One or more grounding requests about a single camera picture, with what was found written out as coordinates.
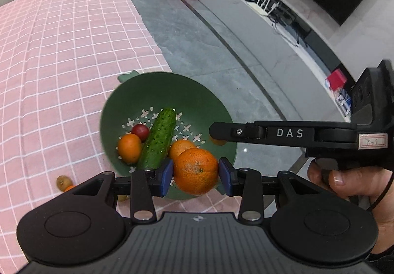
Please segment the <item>person right hand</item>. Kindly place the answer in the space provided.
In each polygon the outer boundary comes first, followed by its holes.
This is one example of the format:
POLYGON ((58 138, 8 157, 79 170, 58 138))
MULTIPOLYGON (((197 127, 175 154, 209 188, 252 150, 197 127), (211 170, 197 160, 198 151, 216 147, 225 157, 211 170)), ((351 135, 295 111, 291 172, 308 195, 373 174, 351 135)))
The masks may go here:
MULTIPOLYGON (((323 183, 322 169, 312 161, 307 170, 309 180, 326 190, 331 190, 347 199, 352 196, 364 196, 374 203, 388 185, 392 172, 379 167, 362 167, 349 171, 331 171, 328 185, 323 183)), ((393 187, 390 187, 384 198, 372 210, 379 228, 377 243, 372 251, 380 254, 393 247, 393 187)))

